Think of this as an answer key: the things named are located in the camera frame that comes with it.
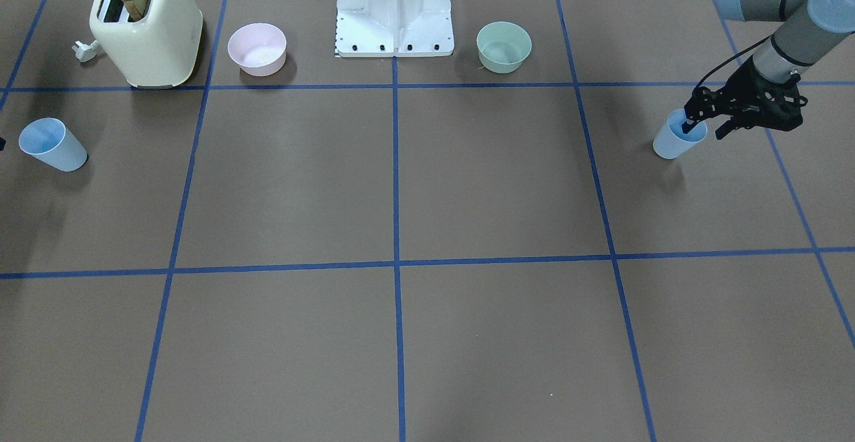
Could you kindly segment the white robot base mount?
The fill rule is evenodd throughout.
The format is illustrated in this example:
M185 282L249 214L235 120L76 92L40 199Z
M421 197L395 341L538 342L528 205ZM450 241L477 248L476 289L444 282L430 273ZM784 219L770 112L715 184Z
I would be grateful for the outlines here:
M455 51L451 0L337 0L342 58L446 57Z

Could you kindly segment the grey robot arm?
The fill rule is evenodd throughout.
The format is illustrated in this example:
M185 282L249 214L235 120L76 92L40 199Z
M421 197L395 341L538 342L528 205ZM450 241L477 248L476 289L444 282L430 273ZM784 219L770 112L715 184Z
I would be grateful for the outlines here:
M804 74L854 31L853 0L717 0L721 18L776 22L778 28L743 51L745 61L720 89L699 81L683 111L679 134L727 116L715 137L740 129L790 132L803 124Z

